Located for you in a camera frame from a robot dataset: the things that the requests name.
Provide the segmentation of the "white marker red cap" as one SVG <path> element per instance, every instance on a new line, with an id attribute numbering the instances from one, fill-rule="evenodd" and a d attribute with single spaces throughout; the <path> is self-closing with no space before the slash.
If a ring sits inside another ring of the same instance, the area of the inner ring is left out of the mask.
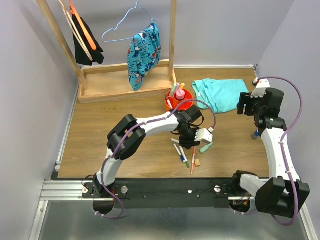
<path id="1" fill-rule="evenodd" d="M 172 142 L 176 143 L 176 144 L 180 144 L 180 141 L 177 140 L 177 139 L 171 138 L 170 140 L 171 140 Z"/>

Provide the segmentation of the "green grey highlighter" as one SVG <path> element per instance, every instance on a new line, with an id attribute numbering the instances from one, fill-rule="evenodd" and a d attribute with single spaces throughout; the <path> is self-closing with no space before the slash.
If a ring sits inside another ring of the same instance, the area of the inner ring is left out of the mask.
<path id="1" fill-rule="evenodd" d="M 170 94 L 169 94 L 170 97 L 173 97 L 173 95 L 174 95 L 174 93 L 176 91 L 176 88 L 177 88 L 177 84 L 174 83 L 172 88 L 171 88 Z"/>

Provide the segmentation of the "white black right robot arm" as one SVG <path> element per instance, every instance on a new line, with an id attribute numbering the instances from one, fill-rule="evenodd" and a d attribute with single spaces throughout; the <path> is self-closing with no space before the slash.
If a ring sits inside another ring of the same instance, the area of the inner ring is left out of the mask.
<path id="1" fill-rule="evenodd" d="M 270 87 L 260 96 L 240 94 L 237 113 L 254 117 L 267 154 L 269 180 L 263 182 L 254 173 L 238 170 L 232 177 L 230 191 L 236 196 L 250 194 L 260 213 L 294 219 L 307 200 L 310 187 L 302 182 L 293 166 L 287 142 L 288 128 L 279 117 L 283 98 L 281 90 Z"/>

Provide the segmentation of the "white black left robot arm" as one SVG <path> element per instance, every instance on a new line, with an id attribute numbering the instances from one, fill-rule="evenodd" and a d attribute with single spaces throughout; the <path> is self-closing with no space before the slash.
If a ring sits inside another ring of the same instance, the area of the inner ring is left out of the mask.
<path id="1" fill-rule="evenodd" d="M 100 170 L 93 177 L 93 191 L 101 198 L 107 197 L 123 161 L 131 158 L 148 136 L 170 132 L 179 136 L 179 145 L 183 148 L 189 150 L 198 146 L 200 141 L 196 140 L 196 134 L 200 126 L 194 124 L 198 119 L 204 121 L 204 116 L 195 105 L 149 118 L 126 115 L 107 135 L 107 152 Z"/>

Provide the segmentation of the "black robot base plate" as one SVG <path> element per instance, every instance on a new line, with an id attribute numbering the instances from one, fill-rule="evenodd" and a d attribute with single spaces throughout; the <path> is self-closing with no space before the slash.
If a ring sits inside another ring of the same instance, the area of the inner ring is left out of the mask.
<path id="1" fill-rule="evenodd" d="M 120 209 L 249 207 L 253 197 L 233 189 L 231 178 L 117 178 L 105 191 L 94 180 L 83 183 L 82 197 Z"/>

